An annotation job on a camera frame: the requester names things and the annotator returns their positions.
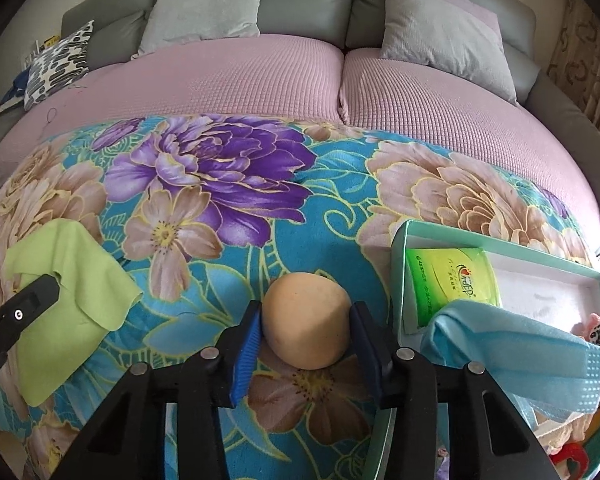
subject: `light blue face mask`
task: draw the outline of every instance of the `light blue face mask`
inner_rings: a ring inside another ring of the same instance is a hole
[[[532,430],[534,410],[564,422],[600,402],[600,346],[488,304],[449,303],[424,331],[420,353],[453,368],[483,363]]]

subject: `purple flower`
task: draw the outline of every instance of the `purple flower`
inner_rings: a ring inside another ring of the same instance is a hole
[[[269,240],[269,218],[304,222],[299,209],[311,192],[290,182],[315,162],[303,134],[279,120],[241,116],[174,117],[162,125],[114,159],[104,179],[110,201],[126,202],[149,186],[173,196],[202,186],[211,199],[198,221],[241,247]]]
[[[554,211],[558,213],[558,215],[560,215],[562,218],[568,218],[569,217],[569,211],[567,211],[567,208],[565,207],[565,205],[562,203],[562,201],[555,196],[551,191],[544,189],[540,186],[538,186],[540,191],[542,192],[542,194],[547,198],[547,200],[549,201],[549,203],[551,204],[551,207],[554,208]]]
[[[93,142],[91,143],[91,149],[94,152],[99,152],[103,148],[113,146],[116,142],[122,139],[122,137],[126,137],[128,134],[132,134],[134,131],[136,131],[142,121],[144,121],[144,117],[127,119],[125,121],[118,121],[117,123],[112,124],[98,137],[93,139]]]

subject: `black and white patterned pillow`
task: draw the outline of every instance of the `black and white patterned pillow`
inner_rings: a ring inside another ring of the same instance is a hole
[[[25,111],[89,71],[87,42],[92,32],[93,20],[33,61],[24,92]]]

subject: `brand logo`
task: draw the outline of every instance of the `brand logo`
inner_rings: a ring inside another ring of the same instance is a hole
[[[464,265],[458,265],[458,281],[462,291],[469,297],[474,295],[474,285],[471,281],[471,271]]]

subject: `beige flower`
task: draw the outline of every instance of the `beige flower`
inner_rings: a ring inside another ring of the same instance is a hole
[[[390,247],[409,218],[459,227],[589,264],[576,231],[557,231],[536,206],[489,164],[461,153],[438,155],[417,142],[383,140],[366,162],[378,180],[381,205],[358,232],[357,240],[376,272],[389,283]]]
[[[157,190],[126,223],[122,250],[129,260],[151,258],[150,289],[156,298],[176,301],[189,288],[189,258],[220,256],[222,247],[216,232],[195,221],[210,198],[200,186],[183,188],[175,200],[169,191]]]
[[[345,126],[344,124],[312,123],[309,121],[293,121],[292,124],[299,126],[302,132],[313,140],[361,139],[364,135],[364,130]]]
[[[102,243],[98,215],[107,199],[99,182],[102,169],[92,162],[81,162],[65,170],[58,162],[58,150],[63,145],[56,139],[45,149],[36,150],[0,191],[0,306],[18,290],[18,277],[11,281],[2,273],[7,249],[48,221],[79,221]],[[15,187],[13,179],[21,187]],[[18,391],[17,377],[16,354],[11,349],[0,370],[0,387],[20,419],[25,420],[29,410]]]
[[[48,480],[78,435],[68,420],[60,422],[55,412],[46,412],[33,426],[26,448],[37,475]]]
[[[27,452],[18,438],[9,431],[0,431],[0,455],[18,480],[24,476]]]
[[[362,440],[370,433],[362,411],[351,402],[368,398],[355,355],[321,370],[298,370],[263,342],[259,359],[273,373],[253,375],[247,402],[266,431],[291,431],[306,413],[309,433],[324,446]]]

